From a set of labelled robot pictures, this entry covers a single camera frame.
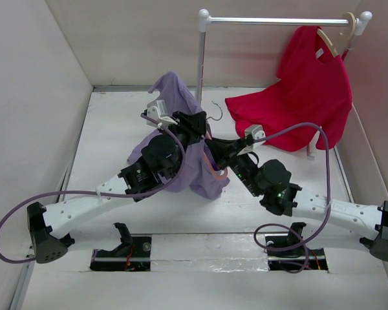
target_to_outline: clear plastic tape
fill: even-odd
[[[259,272],[268,259],[253,234],[161,234],[153,236],[151,270]]]

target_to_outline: white pipe connector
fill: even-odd
[[[363,12],[360,18],[356,19],[355,36],[361,36],[365,28],[367,28],[368,22],[372,19],[371,12]]]
[[[210,21],[210,13],[205,8],[202,8],[199,12],[200,17],[200,32],[207,31],[207,25],[211,23]]]

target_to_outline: metal hook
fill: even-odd
[[[206,120],[209,120],[210,118],[213,120],[213,121],[219,121],[222,119],[222,109],[221,107],[219,106],[218,103],[214,102],[214,101],[211,101],[211,103],[213,103],[214,105],[218,106],[218,108],[220,109],[220,112],[221,112],[221,115],[220,115],[220,118],[219,119],[215,119],[214,117],[212,116],[209,116],[208,118],[206,118]]]

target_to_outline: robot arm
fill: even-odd
[[[206,134],[205,112],[194,115],[176,112],[170,118],[165,105],[156,101],[148,105],[145,113],[167,124],[184,150],[188,145],[199,142]],[[246,131],[244,138],[233,141],[213,138],[207,139],[206,144],[220,169],[230,167],[253,196],[264,195],[260,202],[269,212],[322,221],[327,207],[325,197],[289,183],[291,173],[280,161],[270,160],[258,167],[251,159],[250,154],[253,154],[253,148],[257,145],[254,141],[263,136],[261,127],[252,126]],[[142,156],[136,163],[99,185],[96,192],[141,194],[159,189],[166,180],[175,177],[181,163],[178,145],[167,134],[161,134],[142,149]],[[36,261],[41,264],[49,263],[66,254],[68,248],[71,251],[84,248],[106,249],[106,244],[99,244],[94,236],[81,233],[78,229],[80,225],[114,208],[124,207],[144,198],[124,200],[99,195],[77,196],[45,207],[38,202],[29,205],[28,227]],[[347,240],[345,247],[358,248],[362,244],[375,257],[388,261],[388,201],[379,208],[337,200],[332,200],[331,204],[330,223],[353,233],[353,238]],[[129,251],[129,231],[119,223],[115,224],[115,228],[120,231],[122,238],[121,244],[112,252],[126,254]],[[311,231],[306,228],[308,227],[302,230],[303,236]],[[334,240],[323,239],[322,236],[315,240],[325,242],[321,244],[322,247],[339,246]]]

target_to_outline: white wall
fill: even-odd
[[[58,188],[91,91],[45,2],[0,0],[0,218],[21,200]],[[0,235],[12,258],[22,258],[29,244],[25,212]],[[0,261],[0,310],[11,301],[19,268]]]
[[[168,70],[194,85],[198,11],[213,16],[330,17],[360,0],[47,0],[93,85],[152,85]],[[205,85],[265,86],[291,26],[211,25]]]
[[[370,10],[373,19],[348,59],[347,69],[370,148],[352,113],[339,151],[356,201],[381,204],[388,199],[388,0],[362,0],[357,11],[363,10]]]

